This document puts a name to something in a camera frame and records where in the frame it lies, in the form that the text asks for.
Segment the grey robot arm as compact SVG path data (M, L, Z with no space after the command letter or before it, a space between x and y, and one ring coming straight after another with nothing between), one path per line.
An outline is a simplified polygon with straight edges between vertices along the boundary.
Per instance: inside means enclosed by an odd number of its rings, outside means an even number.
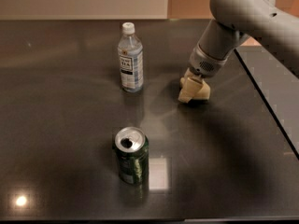
M234 49L254 38L294 75L299 74L299 18L276 7L276 0L209 0L209 22L180 79L178 99L207 100L207 77L214 77Z

